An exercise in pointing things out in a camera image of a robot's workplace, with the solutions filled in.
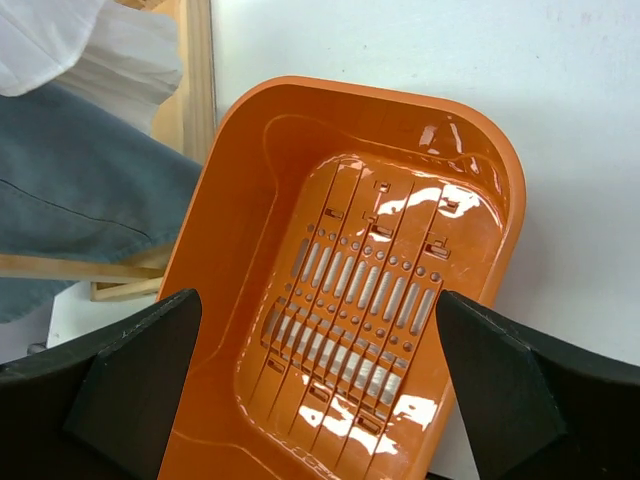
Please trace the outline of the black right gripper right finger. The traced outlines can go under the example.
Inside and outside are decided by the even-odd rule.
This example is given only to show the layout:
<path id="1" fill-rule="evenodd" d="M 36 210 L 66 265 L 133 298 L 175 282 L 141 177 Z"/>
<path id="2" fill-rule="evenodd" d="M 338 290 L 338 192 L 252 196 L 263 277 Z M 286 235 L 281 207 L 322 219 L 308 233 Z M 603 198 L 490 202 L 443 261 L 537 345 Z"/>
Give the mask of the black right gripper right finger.
<path id="1" fill-rule="evenodd" d="M 436 322 L 483 479 L 636 479 L 639 368 L 454 291 Z"/>

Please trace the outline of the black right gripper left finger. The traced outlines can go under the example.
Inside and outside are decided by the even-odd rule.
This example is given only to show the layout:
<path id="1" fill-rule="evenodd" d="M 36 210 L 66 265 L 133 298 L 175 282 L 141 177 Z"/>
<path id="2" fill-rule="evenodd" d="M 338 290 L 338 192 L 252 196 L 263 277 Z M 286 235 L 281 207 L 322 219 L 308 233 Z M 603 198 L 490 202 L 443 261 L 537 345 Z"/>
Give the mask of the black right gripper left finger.
<path id="1" fill-rule="evenodd" d="M 201 316 L 186 289 L 3 364 L 2 478 L 156 478 Z"/>

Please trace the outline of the white pleated skirt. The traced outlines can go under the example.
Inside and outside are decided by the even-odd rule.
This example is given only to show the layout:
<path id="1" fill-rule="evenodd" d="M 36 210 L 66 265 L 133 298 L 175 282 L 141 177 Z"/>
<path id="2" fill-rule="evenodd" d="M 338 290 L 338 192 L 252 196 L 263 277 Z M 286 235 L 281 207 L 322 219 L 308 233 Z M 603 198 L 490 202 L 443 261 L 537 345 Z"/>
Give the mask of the white pleated skirt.
<path id="1" fill-rule="evenodd" d="M 116 1 L 4 1 L 1 93 L 54 82 L 144 133 L 182 79 L 171 17 Z"/>

